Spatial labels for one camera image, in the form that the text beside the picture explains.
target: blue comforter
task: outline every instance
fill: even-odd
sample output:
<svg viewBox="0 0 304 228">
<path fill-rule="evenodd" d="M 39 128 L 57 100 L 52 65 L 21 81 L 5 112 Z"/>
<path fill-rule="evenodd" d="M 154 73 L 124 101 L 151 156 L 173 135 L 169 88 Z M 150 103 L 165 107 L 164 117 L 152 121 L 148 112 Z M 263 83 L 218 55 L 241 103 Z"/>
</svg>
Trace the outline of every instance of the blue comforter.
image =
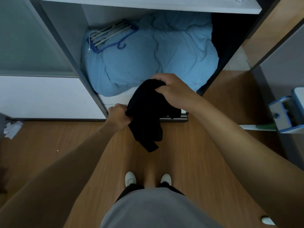
<svg viewBox="0 0 304 228">
<path fill-rule="evenodd" d="M 87 54 L 89 31 L 86 33 L 82 71 L 98 94 L 118 95 L 155 73 L 174 73 L 197 91 L 217 69 L 219 58 L 211 42 L 210 13 L 159 11 L 135 24 L 139 30 L 123 41 L 126 47 L 122 50 L 113 46 L 98 54 Z M 110 38 L 103 46 L 128 33 Z"/>
</svg>

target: frosted glass panel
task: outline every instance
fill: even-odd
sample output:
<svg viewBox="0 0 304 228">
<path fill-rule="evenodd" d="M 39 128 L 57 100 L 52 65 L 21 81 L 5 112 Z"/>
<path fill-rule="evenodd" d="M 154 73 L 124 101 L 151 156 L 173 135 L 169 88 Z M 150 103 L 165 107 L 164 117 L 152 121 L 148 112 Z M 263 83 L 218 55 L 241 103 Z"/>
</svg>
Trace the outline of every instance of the frosted glass panel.
<svg viewBox="0 0 304 228">
<path fill-rule="evenodd" d="M 71 69 L 26 5 L 29 0 L 2 0 L 0 5 L 0 70 L 58 73 Z"/>
</svg>

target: wardrobe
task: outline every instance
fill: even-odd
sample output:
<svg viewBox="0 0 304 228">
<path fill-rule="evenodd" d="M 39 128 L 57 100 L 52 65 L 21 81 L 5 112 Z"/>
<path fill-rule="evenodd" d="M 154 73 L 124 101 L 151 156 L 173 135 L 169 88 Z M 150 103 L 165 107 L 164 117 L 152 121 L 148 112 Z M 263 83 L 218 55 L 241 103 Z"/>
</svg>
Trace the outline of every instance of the wardrobe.
<svg viewBox="0 0 304 228">
<path fill-rule="evenodd" d="M 14 119 L 104 120 L 136 88 L 98 95 L 80 70 L 81 45 L 91 27 L 159 10 L 211 12 L 219 62 L 203 95 L 245 39 L 280 0 L 3 0 L 0 7 L 0 112 Z M 185 111 L 180 119 L 187 120 Z"/>
</svg>

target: person's right arm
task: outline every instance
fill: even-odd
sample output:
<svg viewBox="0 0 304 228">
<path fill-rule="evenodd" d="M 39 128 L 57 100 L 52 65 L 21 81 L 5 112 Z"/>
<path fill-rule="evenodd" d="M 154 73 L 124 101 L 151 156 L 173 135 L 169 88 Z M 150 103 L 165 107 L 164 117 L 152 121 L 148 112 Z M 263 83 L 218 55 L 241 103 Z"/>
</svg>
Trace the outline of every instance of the person's right arm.
<svg viewBox="0 0 304 228">
<path fill-rule="evenodd" d="M 171 73 L 152 77 L 174 107 L 194 115 L 251 197 L 278 227 L 304 227 L 304 171 L 249 135 Z"/>
</svg>

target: foot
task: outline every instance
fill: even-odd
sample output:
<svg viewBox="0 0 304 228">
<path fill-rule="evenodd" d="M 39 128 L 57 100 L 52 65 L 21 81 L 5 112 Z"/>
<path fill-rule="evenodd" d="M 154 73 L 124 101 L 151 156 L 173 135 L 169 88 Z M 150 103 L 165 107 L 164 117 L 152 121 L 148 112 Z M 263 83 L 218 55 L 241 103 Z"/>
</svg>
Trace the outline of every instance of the foot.
<svg viewBox="0 0 304 228">
<path fill-rule="evenodd" d="M 130 172 L 127 172 L 126 174 L 126 177 L 125 177 L 125 184 L 126 184 L 126 187 L 129 186 L 130 184 L 136 184 L 136 177 L 135 175 L 130 171 Z"/>
<path fill-rule="evenodd" d="M 168 175 L 168 174 L 164 174 L 163 177 L 162 177 L 162 179 L 161 179 L 161 183 L 163 183 L 163 182 L 166 182 L 169 185 L 171 185 L 171 183 L 172 183 L 171 182 L 171 176 Z"/>
<path fill-rule="evenodd" d="M 268 216 L 262 216 L 261 221 L 262 221 L 262 223 L 264 223 L 266 225 L 275 225 Z"/>
</svg>

